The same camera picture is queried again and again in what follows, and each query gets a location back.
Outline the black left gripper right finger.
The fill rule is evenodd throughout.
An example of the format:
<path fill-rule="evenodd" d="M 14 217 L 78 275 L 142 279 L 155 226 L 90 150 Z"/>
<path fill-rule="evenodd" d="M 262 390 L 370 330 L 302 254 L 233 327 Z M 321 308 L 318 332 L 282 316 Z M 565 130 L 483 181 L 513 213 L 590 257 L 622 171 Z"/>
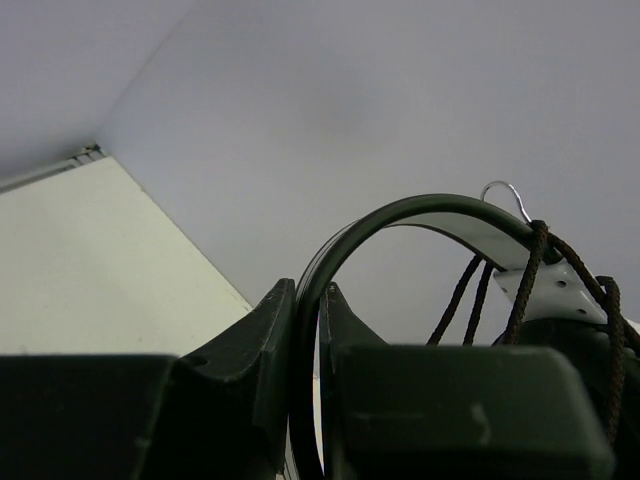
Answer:
<path fill-rule="evenodd" d="M 390 479 L 391 346 L 351 309 L 335 283 L 320 301 L 322 460 L 327 479 Z"/>

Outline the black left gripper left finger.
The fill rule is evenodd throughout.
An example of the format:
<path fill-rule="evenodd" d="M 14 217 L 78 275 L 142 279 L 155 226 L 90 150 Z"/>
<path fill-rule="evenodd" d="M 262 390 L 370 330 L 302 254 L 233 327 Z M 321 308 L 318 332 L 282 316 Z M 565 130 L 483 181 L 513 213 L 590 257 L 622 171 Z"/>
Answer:
<path fill-rule="evenodd" d="M 149 452 L 152 479 L 274 479 L 284 469 L 295 285 L 174 365 Z"/>

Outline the white black headphones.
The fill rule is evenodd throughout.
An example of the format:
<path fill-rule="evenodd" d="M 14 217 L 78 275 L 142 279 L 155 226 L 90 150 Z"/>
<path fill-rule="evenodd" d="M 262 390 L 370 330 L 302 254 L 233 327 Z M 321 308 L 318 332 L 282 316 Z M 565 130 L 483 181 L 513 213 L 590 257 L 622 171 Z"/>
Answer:
<path fill-rule="evenodd" d="M 639 331 L 617 282 L 484 198 L 404 198 L 352 222 L 297 287 L 289 426 L 322 460 L 320 301 L 339 286 L 391 346 L 390 479 L 635 479 Z"/>

